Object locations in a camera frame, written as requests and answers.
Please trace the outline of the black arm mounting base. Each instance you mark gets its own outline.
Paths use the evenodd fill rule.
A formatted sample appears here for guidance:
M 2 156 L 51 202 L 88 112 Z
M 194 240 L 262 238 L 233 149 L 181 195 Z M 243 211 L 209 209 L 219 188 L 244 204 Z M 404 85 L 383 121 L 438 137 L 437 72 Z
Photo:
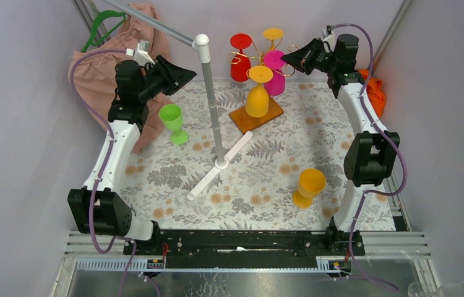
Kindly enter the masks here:
M 345 259 L 366 251 L 359 231 L 161 230 L 137 241 L 138 256 L 157 256 L 168 269 L 308 269 L 316 257 Z

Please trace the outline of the pink wine glass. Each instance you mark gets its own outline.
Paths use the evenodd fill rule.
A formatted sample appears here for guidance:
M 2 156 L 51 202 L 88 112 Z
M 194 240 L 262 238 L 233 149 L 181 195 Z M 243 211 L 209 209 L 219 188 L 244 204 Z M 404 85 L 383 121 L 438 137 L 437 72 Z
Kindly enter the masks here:
M 265 89 L 272 97 L 281 95 L 285 91 L 286 79 L 282 68 L 286 63 L 281 60 L 283 55 L 285 55 L 284 52 L 275 49 L 264 56 L 264 64 L 272 70 L 273 74 L 272 79 L 265 83 Z

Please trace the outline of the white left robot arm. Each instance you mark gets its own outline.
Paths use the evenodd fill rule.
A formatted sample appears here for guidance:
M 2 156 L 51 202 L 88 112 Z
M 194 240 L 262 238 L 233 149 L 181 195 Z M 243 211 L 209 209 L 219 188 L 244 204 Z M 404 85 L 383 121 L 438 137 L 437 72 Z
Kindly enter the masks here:
M 121 197 L 120 183 L 132 149 L 148 118 L 148 103 L 157 95 L 173 95 L 196 73 L 170 63 L 163 56 L 141 66 L 135 60 L 115 67 L 116 98 L 108 112 L 108 129 L 98 160 L 80 189 L 67 201 L 78 230 L 138 240 L 146 254 L 161 248 L 155 222 L 139 218 Z

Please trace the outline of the green wine glass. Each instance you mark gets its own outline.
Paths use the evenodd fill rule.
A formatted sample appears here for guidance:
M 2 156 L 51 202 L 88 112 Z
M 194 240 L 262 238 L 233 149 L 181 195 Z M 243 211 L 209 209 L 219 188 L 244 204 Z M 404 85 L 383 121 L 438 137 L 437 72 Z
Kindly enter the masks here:
M 183 112 L 176 104 L 163 106 L 158 113 L 163 125 L 171 131 L 170 140 L 173 144 L 181 145 L 188 141 L 188 133 L 183 129 Z

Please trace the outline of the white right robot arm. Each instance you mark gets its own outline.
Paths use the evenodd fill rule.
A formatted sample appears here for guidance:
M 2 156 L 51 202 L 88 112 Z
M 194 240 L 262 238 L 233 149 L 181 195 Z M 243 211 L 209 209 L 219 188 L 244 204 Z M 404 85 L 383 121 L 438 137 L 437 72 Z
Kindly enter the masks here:
M 365 206 L 361 197 L 391 175 L 400 142 L 396 132 L 389 132 L 379 122 L 369 101 L 365 80 L 355 68 L 358 49 L 358 37 L 331 33 L 281 57 L 306 75 L 314 70 L 327 74 L 328 86 L 350 120 L 354 139 L 343 161 L 348 181 L 339 211 L 331 219 L 331 224 L 344 232 L 358 229 L 352 224 Z

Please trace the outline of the yellow wine glass front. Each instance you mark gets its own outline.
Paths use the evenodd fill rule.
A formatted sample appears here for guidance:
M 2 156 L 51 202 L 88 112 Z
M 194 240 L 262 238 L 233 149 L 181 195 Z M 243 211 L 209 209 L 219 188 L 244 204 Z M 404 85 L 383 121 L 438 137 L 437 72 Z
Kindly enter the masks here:
M 272 70 L 267 66 L 258 65 L 250 68 L 247 75 L 256 83 L 256 86 L 247 95 L 246 113 L 252 117 L 262 117 L 269 108 L 269 95 L 263 84 L 272 79 Z

